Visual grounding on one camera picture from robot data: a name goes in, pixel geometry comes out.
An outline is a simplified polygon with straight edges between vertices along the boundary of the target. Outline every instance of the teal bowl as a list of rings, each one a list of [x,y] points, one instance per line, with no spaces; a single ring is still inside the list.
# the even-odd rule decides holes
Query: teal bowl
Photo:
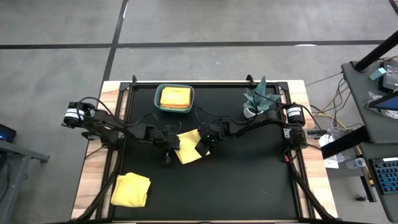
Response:
[[[184,87],[191,89],[191,105],[188,108],[168,108],[160,105],[160,97],[162,96],[162,91],[165,87]],[[178,84],[160,84],[155,93],[155,106],[159,108],[161,111],[165,112],[174,112],[174,113],[189,113],[192,109],[193,105],[193,97],[195,96],[195,92],[191,86],[187,85],[178,85]]]

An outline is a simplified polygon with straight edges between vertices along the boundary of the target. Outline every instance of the yellow towel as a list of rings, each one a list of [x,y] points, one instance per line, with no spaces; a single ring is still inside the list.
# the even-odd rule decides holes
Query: yellow towel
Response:
[[[180,150],[176,150],[180,162],[187,164],[201,158],[201,155],[196,151],[195,146],[200,140],[200,135],[197,129],[177,135],[180,139]]]
[[[111,203],[125,207],[144,207],[150,180],[147,177],[134,174],[119,175],[112,194]]]
[[[183,87],[165,87],[160,97],[164,107],[188,108],[191,105],[191,89]]]

